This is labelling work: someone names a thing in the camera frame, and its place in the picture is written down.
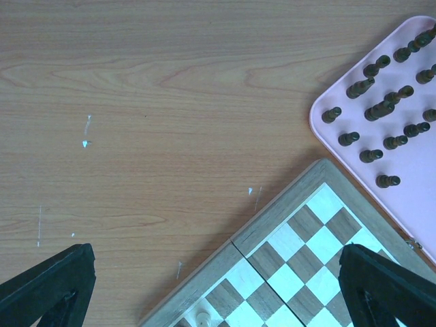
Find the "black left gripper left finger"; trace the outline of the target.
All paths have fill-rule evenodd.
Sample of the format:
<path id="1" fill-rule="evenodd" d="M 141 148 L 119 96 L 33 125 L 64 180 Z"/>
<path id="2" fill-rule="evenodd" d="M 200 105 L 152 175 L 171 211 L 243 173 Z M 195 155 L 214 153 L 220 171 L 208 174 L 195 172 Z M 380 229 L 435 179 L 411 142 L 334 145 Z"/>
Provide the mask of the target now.
<path id="1" fill-rule="evenodd" d="M 1 284 L 2 326 L 82 326 L 95 286 L 91 244 L 75 244 Z"/>

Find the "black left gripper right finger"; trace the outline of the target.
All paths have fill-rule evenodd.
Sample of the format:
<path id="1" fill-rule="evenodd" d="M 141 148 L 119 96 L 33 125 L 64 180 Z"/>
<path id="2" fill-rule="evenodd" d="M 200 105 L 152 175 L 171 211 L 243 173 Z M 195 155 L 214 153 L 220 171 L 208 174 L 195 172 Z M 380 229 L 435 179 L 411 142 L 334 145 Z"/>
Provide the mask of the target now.
<path id="1" fill-rule="evenodd" d="M 339 285 L 354 326 L 435 325 L 435 284 L 367 249 L 344 246 Z"/>

